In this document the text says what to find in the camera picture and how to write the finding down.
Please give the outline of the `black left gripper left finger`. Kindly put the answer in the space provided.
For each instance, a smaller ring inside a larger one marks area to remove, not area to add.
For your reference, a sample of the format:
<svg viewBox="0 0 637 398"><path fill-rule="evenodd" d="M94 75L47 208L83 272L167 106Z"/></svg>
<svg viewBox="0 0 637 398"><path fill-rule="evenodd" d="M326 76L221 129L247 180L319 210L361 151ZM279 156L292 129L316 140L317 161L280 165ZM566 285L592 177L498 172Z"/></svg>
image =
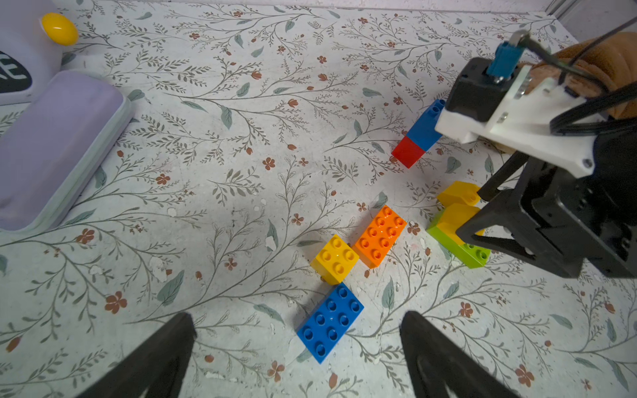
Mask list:
<svg viewBox="0 0 637 398"><path fill-rule="evenodd" d="M178 313L81 397L178 397L197 334Z"/></svg>

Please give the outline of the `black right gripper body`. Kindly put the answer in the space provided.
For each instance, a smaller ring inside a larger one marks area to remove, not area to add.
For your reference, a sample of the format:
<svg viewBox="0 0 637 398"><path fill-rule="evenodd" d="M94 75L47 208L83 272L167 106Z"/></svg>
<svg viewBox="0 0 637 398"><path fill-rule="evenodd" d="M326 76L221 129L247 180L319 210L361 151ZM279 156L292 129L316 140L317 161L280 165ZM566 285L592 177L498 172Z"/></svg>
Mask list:
<svg viewBox="0 0 637 398"><path fill-rule="evenodd" d="M524 206L567 260L588 260L609 278L636 277L636 132L604 134L593 144L593 173L533 159Z"/></svg>

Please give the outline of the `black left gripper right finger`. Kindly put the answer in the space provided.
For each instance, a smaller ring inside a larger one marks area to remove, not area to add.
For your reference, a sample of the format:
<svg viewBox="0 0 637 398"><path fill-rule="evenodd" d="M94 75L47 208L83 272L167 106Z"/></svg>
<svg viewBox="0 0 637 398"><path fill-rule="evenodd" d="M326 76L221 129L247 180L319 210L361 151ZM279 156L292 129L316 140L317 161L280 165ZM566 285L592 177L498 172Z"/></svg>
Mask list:
<svg viewBox="0 0 637 398"><path fill-rule="evenodd" d="M515 397L416 311L400 325L403 353L416 397Z"/></svg>

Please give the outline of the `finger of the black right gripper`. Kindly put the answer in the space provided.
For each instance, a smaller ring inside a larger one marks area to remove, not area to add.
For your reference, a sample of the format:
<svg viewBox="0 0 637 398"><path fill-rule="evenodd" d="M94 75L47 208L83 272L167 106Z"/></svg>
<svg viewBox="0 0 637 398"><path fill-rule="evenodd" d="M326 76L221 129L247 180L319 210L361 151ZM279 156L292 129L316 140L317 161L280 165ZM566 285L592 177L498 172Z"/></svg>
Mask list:
<svg viewBox="0 0 637 398"><path fill-rule="evenodd" d="M582 259L565 255L542 234L541 225L523 207L522 193L499 193L458 228L463 242L522 260L562 278L577 278Z"/></svg>
<svg viewBox="0 0 637 398"><path fill-rule="evenodd" d="M500 187L529 161L529 156L515 152L504 165L479 189L478 195L486 202L492 201L502 190Z"/></svg>

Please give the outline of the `green lego brick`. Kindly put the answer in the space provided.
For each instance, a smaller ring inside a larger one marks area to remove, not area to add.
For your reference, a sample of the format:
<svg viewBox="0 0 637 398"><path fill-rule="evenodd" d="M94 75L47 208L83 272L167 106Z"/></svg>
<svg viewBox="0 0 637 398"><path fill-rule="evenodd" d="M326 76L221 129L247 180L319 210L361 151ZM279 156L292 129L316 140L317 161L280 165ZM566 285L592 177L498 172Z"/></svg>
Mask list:
<svg viewBox="0 0 637 398"><path fill-rule="evenodd" d="M460 260L466 267L476 269L484 267L490 257L491 250L469 245L464 242L456 243L442 229L441 218L443 212L439 212L432 220L431 225L427 228L427 233L431 235L443 248L448 250L451 255Z"/></svg>

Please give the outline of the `yellow small lego brick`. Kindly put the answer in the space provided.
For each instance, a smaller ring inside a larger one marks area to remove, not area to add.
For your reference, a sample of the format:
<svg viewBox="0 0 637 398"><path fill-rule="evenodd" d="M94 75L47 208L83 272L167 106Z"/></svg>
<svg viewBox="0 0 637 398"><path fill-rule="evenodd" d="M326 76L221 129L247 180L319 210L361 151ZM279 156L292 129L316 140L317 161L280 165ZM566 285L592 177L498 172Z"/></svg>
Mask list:
<svg viewBox="0 0 637 398"><path fill-rule="evenodd" d="M470 182L453 182L437 199L444 207L454 204L462 204L470 207L476 206L481 200L478 192L480 187Z"/></svg>
<svg viewBox="0 0 637 398"><path fill-rule="evenodd" d="M464 245L457 235L457 230L480 211L479 207L454 203L446 207L440 214L436 227L456 245Z"/></svg>

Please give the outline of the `small blue lego brick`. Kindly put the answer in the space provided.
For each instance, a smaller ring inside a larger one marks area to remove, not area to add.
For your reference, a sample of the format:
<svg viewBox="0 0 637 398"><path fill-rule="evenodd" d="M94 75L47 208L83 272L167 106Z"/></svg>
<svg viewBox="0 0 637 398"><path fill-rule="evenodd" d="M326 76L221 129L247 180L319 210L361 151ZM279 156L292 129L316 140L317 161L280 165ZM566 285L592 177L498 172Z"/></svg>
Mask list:
<svg viewBox="0 0 637 398"><path fill-rule="evenodd" d="M435 127L445 105L446 102L443 99L434 101L419 117L406 135L406 137L425 152L441 138L441 134L435 131Z"/></svg>

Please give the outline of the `red lego brick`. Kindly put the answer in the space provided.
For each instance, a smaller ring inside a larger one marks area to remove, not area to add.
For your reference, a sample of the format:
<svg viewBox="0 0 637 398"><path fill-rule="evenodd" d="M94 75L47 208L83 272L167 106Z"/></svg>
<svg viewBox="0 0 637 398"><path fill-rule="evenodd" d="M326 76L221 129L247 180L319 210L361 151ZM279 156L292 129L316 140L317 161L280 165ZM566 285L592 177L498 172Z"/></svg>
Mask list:
<svg viewBox="0 0 637 398"><path fill-rule="evenodd" d="M405 136L398 146L393 149L391 155L404 167L410 169L421 159L425 152L425 150Z"/></svg>

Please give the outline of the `orange lego brick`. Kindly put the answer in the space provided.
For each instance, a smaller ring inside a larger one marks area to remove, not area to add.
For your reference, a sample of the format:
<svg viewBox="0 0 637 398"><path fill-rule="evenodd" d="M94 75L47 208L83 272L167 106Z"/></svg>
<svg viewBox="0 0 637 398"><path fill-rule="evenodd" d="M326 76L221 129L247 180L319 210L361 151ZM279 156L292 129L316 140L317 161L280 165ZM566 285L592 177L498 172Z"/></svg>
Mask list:
<svg viewBox="0 0 637 398"><path fill-rule="evenodd" d="M378 268L406 228L407 223L391 207L384 206L363 231L353 249L370 269Z"/></svg>

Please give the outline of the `yellow square lego brick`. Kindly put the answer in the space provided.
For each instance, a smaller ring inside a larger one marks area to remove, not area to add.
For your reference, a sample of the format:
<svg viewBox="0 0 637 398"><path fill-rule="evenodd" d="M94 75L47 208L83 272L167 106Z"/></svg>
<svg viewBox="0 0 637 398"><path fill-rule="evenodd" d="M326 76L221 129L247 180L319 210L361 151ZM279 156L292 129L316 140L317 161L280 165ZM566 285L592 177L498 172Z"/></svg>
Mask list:
<svg viewBox="0 0 637 398"><path fill-rule="evenodd" d="M311 261L310 266L330 285L339 285L359 261L359 255L334 235Z"/></svg>

